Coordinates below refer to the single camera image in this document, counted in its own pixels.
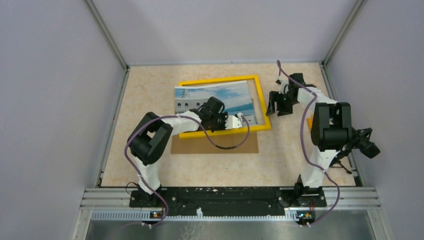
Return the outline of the aluminium front rail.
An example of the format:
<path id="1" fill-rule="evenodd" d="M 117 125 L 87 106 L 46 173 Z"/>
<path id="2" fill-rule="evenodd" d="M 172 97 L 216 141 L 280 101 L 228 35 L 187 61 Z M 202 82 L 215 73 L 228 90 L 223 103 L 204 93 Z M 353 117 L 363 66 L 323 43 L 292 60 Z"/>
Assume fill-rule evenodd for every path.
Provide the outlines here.
<path id="1" fill-rule="evenodd" d="M 80 209 L 126 209 L 130 195 L 124 188 L 87 188 Z M 336 210 L 379 210 L 382 204 L 374 187 L 341 187 Z"/>

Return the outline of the yellow picture frame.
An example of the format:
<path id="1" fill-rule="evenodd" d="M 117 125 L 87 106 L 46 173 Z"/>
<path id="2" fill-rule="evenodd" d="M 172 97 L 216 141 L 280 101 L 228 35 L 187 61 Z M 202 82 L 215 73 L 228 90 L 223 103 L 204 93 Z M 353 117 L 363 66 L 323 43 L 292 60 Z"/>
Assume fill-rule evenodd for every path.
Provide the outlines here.
<path id="1" fill-rule="evenodd" d="M 184 86 L 199 86 L 206 84 L 221 84 L 221 83 L 230 83 L 230 82 L 239 82 L 239 81 L 254 81 L 256 93 L 259 100 L 259 105 L 261 109 L 261 113 L 264 119 L 263 125 L 253 125 L 249 127 L 249 132 L 260 132 L 260 131 L 268 131 L 272 128 L 269 117 L 266 115 L 267 106 L 266 101 L 264 99 L 261 83 L 258 75 L 242 75 L 242 76 L 230 76 L 230 77 L 221 77 L 221 78 L 210 78 L 210 79 L 198 79 L 198 80 L 188 80 L 188 81 L 180 81 L 178 82 L 178 87 Z M 233 134 L 242 134 L 247 133 L 248 128 L 233 128 L 229 130 L 217 130 L 211 132 L 207 130 L 206 133 L 203 131 L 191 131 L 191 132 L 183 132 L 179 134 L 180 139 L 192 139 L 192 138 L 202 138 L 208 134 L 210 137 L 215 136 L 223 136 L 223 135 L 233 135 Z"/>

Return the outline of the building and sky photo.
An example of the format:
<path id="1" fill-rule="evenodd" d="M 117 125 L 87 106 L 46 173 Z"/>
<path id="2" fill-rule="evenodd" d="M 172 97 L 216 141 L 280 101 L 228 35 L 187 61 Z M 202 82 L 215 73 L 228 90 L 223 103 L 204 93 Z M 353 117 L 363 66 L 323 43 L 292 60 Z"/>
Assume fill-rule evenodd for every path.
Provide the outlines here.
<path id="1" fill-rule="evenodd" d="M 224 111 L 230 115 L 242 113 L 251 126 L 258 124 L 256 115 L 257 97 L 246 80 L 199 86 L 176 86 L 175 113 L 182 114 L 190 109 L 197 109 L 215 97 L 224 104 Z"/>

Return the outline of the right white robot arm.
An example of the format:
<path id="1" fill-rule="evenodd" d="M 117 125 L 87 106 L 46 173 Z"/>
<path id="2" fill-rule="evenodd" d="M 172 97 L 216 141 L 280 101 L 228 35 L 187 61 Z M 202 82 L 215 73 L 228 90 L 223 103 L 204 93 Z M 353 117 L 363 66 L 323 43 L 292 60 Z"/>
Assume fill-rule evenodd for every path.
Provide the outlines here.
<path id="1" fill-rule="evenodd" d="M 280 89 L 270 91 L 266 115 L 290 115 L 295 104 L 304 104 L 301 124 L 305 124 L 308 111 L 312 111 L 310 137 L 314 145 L 293 191 L 278 200 L 284 207 L 325 207 L 323 180 L 333 159 L 352 139 L 351 107 L 327 97 L 315 85 L 306 84 L 302 73 L 293 73 L 286 81 L 278 78 L 276 84 Z"/>

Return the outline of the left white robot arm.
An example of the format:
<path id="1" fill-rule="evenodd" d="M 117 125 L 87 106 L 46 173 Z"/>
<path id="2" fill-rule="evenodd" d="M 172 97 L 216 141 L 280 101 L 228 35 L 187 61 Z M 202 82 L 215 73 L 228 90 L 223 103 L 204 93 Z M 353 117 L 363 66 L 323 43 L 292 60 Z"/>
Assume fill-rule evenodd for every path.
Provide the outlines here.
<path id="1" fill-rule="evenodd" d="M 128 137 L 124 149 L 125 157 L 138 175 L 137 191 L 141 200 L 149 207 L 160 202 L 158 161 L 173 136 L 196 131 L 209 134 L 239 125 L 240 119 L 226 112 L 224 103 L 215 97 L 174 115 L 146 113 Z"/>

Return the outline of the yellow screw box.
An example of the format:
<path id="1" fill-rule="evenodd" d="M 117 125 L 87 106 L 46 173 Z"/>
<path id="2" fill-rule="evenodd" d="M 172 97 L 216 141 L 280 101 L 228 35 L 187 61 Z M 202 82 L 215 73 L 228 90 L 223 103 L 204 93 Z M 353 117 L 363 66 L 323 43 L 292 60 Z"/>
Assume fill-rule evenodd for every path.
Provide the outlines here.
<path id="1" fill-rule="evenodd" d="M 306 119 L 307 125 L 308 125 L 308 129 L 311 131 L 312 130 L 312 124 L 313 124 L 313 119 L 312 118 L 307 118 Z"/>

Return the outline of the black mini tripod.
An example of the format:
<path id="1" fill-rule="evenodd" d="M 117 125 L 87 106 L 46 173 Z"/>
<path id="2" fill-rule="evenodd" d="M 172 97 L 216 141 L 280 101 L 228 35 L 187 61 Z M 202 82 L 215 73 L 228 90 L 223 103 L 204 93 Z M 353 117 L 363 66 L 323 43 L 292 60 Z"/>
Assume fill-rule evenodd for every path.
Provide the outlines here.
<path id="1" fill-rule="evenodd" d="M 345 172 L 347 173 L 347 174 L 349 174 L 349 175 L 352 175 L 353 173 L 352 173 L 352 171 L 351 170 L 349 170 L 346 166 L 344 166 L 343 164 L 342 164 L 342 158 L 344 158 L 344 156 L 343 155 L 336 155 L 334 158 L 333 158 L 333 160 L 331 161 L 331 163 L 330 163 L 330 165 L 329 165 L 329 167 L 330 168 L 340 168 L 340 169 L 343 169 L 343 170 L 345 170 Z"/>

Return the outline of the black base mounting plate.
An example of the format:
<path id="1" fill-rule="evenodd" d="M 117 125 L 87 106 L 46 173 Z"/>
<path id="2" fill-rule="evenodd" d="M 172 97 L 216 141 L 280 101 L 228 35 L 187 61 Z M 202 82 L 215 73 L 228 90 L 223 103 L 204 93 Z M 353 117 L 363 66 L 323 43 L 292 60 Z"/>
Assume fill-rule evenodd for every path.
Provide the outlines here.
<path id="1" fill-rule="evenodd" d="M 206 217 L 283 216 L 286 208 L 326 207 L 321 187 L 161 187 L 158 195 L 133 190 L 131 208 L 158 208 L 169 217 L 193 216 L 201 210 Z"/>

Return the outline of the brown frame backing board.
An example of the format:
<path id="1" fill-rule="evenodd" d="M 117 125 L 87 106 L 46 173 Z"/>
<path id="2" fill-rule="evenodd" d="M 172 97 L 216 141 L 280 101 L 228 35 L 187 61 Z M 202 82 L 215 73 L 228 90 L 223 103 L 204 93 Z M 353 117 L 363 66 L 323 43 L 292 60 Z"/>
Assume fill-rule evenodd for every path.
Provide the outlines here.
<path id="1" fill-rule="evenodd" d="M 223 113 L 225 106 L 222 101 L 215 97 L 210 97 L 207 102 L 201 105 L 199 108 L 192 108 L 183 113 L 178 113 L 182 116 L 193 117 L 194 119 L 201 122 L 199 112 L 203 113 Z M 251 125 L 243 115 L 243 127 Z M 197 124 L 189 119 L 184 119 L 184 126 L 180 130 L 185 132 L 197 132 L 203 131 L 206 133 L 204 127 L 201 124 Z M 257 135 L 252 134 L 253 139 L 249 140 L 249 132 L 246 135 L 242 134 L 229 134 L 220 136 L 209 136 L 206 134 L 205 137 L 180 139 L 179 134 L 172 139 L 171 153 L 172 154 L 223 154 L 224 151 L 234 154 L 248 154 L 258 153 Z"/>

